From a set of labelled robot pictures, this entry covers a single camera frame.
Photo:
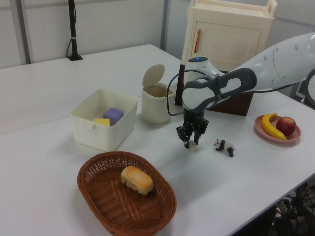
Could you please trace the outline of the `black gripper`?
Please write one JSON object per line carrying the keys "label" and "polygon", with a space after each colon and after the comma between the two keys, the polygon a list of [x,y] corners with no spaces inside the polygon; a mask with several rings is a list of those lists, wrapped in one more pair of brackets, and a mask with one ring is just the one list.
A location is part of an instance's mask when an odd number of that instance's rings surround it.
{"label": "black gripper", "polygon": [[176,131],[185,148],[189,148],[191,131],[194,131],[194,142],[196,145],[199,144],[199,139],[205,133],[208,123],[208,120],[204,118],[204,111],[194,113],[190,110],[184,110],[183,126],[177,127]]}

